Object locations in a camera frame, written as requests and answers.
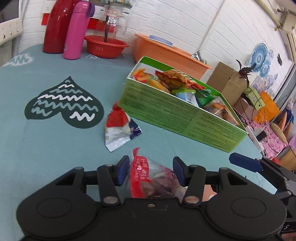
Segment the white screen appliance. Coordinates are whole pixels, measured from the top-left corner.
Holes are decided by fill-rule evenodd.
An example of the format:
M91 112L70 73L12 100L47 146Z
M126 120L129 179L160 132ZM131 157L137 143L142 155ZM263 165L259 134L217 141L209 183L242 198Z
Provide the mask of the white screen appliance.
M13 54L13 40L23 33L23 1L10 1L1 10L1 66L6 64Z

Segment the pink thermos bottle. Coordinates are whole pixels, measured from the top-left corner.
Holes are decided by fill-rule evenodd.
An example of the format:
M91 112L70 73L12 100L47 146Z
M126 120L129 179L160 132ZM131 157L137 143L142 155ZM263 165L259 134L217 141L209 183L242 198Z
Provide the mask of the pink thermos bottle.
M89 1L80 1L75 5L64 45L64 59L80 58L87 26L94 12L95 6Z

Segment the red plastic basin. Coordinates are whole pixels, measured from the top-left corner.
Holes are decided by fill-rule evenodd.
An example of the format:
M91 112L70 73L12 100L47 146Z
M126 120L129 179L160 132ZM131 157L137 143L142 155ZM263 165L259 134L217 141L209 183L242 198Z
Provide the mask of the red plastic basin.
M117 58L125 48L129 47L126 42L117 39L108 38L105 42L102 36L88 35L84 39L87 52L100 58Z

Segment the red dates clear bag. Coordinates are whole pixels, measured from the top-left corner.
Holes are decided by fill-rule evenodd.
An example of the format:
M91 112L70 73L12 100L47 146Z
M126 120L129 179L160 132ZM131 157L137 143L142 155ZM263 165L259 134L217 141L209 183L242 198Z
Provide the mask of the red dates clear bag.
M126 186L131 198L177 198L182 201L186 188L182 187L173 170L132 151Z

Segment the orange chip bag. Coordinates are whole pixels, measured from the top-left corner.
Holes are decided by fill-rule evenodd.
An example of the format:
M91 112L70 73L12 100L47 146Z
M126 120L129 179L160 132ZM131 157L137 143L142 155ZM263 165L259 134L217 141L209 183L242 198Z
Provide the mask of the orange chip bag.
M154 87L154 88L161 90L163 92L166 92L168 94L171 93L169 88L166 87L165 84L161 80L159 80L158 78L156 78L152 74L147 73L145 71L145 68L140 68L140 69L133 71L132 77L138 82L144 83L146 85Z

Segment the wall air conditioner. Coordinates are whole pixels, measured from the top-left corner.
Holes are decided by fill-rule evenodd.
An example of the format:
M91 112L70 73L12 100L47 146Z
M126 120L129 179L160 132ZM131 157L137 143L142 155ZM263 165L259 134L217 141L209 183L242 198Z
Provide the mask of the wall air conditioner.
M279 27L278 30L283 40L288 58L290 61L295 62L295 13L290 13L289 10L285 8L277 8L277 12L281 13L281 27Z

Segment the orange plastic tub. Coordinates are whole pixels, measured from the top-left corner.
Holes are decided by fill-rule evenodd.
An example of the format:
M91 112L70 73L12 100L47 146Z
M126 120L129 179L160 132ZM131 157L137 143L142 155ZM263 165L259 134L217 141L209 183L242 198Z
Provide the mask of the orange plastic tub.
M188 75L200 79L207 70L214 68L191 57L191 54L177 48L149 39L148 36L136 33L133 56L139 61L143 56L160 61Z

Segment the red snack bag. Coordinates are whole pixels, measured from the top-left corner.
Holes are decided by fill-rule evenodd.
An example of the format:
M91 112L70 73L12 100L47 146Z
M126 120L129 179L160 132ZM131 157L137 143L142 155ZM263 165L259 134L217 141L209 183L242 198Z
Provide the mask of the red snack bag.
M183 73L180 70L171 69L164 72L159 72L156 70L155 75L159 78L159 80L167 85L170 90L181 88L194 90L205 89L205 87L199 85L189 75Z

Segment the red thermos jug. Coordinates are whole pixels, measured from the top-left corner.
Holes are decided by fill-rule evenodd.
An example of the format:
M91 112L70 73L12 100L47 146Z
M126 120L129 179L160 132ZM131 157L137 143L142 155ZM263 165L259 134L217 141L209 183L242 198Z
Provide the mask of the red thermos jug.
M64 51L67 31L78 0L57 0L47 21L43 52L60 54Z

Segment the blue small snack packet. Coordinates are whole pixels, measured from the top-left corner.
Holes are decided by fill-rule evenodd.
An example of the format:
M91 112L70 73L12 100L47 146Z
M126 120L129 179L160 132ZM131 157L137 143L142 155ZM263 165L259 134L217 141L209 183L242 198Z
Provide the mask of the blue small snack packet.
M179 99L182 99L186 102L191 102L192 96L195 95L196 91L193 89L179 88L172 90L171 93Z

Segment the blue lidded container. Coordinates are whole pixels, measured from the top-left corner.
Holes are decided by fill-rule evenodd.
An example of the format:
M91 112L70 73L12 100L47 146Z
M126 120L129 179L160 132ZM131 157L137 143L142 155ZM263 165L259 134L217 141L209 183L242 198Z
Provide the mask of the blue lidded container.
M165 44L165 45L170 46L170 47L173 46L173 43L172 43L172 42L170 42L170 41L168 41L168 40L166 40L166 39L163 39L163 38L161 38L161 37L158 37L158 36L149 35L149 39L150 39L150 40L153 40L153 41L156 41L156 42L158 42L158 43Z

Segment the orange cookie bag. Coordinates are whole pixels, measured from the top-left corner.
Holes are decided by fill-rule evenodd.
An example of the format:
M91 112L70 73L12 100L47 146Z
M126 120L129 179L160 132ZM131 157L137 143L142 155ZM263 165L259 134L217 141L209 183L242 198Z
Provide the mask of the orange cookie bag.
M204 109L235 126L239 126L239 122L234 118L229 108L227 108L226 104L219 96L216 96L212 101L205 105Z

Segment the green small box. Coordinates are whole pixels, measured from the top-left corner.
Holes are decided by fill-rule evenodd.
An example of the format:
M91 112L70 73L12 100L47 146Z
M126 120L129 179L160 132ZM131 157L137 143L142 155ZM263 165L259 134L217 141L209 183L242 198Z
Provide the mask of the green small box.
M253 107L256 110L260 110L261 108L265 107L265 103L264 103L262 97L260 97L257 90L255 88L253 88L252 86L248 86L243 91L243 93L246 94L247 98L250 100L250 102L252 103Z

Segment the white power strip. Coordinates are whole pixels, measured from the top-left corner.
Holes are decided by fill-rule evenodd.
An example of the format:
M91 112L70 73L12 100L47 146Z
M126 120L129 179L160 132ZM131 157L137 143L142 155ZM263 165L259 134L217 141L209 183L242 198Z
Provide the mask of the white power strip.
M246 126L245 129L247 130L249 138L252 140L252 142L255 144L256 148L260 151L264 151L263 145L257 140L255 134L253 133L252 129L249 126Z

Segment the dried black flower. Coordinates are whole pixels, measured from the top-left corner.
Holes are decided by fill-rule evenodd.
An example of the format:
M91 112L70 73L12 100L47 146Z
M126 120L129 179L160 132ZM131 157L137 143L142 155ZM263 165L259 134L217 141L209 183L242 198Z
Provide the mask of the dried black flower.
M239 60L237 60L237 63L239 64L240 70L238 71L240 75L240 79L245 79L246 80L246 86L249 87L249 79L248 76L250 73L253 71L253 69L256 67L256 63L254 63L251 67L242 67L242 64Z

